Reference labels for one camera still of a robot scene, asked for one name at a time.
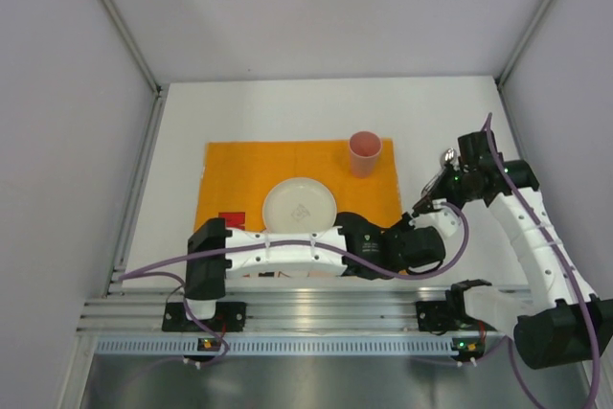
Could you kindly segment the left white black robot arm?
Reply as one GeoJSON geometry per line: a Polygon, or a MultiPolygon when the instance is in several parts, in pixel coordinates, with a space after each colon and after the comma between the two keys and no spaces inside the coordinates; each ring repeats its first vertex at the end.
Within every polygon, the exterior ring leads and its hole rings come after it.
{"type": "Polygon", "coordinates": [[[228,278],[264,272],[319,271],[339,277],[385,279],[417,268],[440,268],[446,256],[443,238],[432,226],[417,228],[407,214],[390,228],[379,227],[356,213],[336,216],[331,228],[302,234],[270,234],[228,228],[212,218],[188,240],[188,253],[225,252],[187,262],[184,295],[200,320],[215,316],[216,302],[226,296],[228,278]]]}

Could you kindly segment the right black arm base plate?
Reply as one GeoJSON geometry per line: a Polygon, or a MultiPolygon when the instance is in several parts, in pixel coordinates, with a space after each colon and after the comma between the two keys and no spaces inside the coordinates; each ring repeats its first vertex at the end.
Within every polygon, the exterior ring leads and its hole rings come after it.
{"type": "Polygon", "coordinates": [[[474,319],[461,319],[453,313],[446,301],[416,301],[416,316],[418,328],[421,332],[430,332],[443,335],[451,331],[476,331],[485,328],[486,332],[494,328],[474,319]]]}

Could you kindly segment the orange Mickey Mouse placemat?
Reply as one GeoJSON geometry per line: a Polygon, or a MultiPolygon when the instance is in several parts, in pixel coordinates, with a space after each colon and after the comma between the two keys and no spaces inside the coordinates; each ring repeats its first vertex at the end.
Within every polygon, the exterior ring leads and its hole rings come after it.
{"type": "Polygon", "coordinates": [[[304,142],[228,142],[206,146],[193,230],[224,217],[229,225],[269,230],[262,207],[279,183],[307,177],[325,185],[339,212],[359,214],[388,228],[402,215],[394,145],[385,139],[373,173],[357,178],[350,169],[347,140],[304,142]]]}

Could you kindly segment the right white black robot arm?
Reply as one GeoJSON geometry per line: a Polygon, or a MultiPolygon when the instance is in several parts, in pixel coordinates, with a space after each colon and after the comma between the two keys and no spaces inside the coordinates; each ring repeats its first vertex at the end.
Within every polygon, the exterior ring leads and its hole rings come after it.
{"type": "Polygon", "coordinates": [[[413,215],[429,216],[448,236],[465,204],[484,202],[521,265],[532,300],[518,301],[485,280],[463,281],[445,293],[450,312],[507,335],[533,370],[601,358],[612,338],[612,302],[572,263],[530,165],[505,161],[484,130],[460,137],[458,146],[458,159],[422,190],[413,215]]]}

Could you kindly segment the cream round plate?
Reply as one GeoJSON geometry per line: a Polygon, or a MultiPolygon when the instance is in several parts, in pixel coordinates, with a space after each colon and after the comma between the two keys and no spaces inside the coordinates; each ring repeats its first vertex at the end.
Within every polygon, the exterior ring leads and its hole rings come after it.
{"type": "Polygon", "coordinates": [[[264,230],[273,234],[327,231],[334,224],[337,205],[321,182],[293,177],[274,186],[262,205],[264,230]]]}

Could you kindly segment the pink plastic cup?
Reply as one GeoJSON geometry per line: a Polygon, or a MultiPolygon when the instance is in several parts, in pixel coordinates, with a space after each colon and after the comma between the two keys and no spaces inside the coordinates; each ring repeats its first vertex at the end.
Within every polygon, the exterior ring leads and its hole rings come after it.
{"type": "Polygon", "coordinates": [[[350,169],[353,176],[371,175],[382,151],[381,139],[371,131],[359,131],[349,140],[350,169]]]}

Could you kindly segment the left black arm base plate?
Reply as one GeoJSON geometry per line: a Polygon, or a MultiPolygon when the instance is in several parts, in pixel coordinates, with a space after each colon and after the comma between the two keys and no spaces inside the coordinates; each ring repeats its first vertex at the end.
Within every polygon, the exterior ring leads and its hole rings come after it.
{"type": "MultiPolygon", "coordinates": [[[[220,302],[212,319],[201,320],[214,332],[242,332],[246,320],[246,304],[242,302],[220,302]]],[[[165,305],[161,330],[163,332],[197,332],[202,331],[186,313],[180,302],[165,305]]]]}

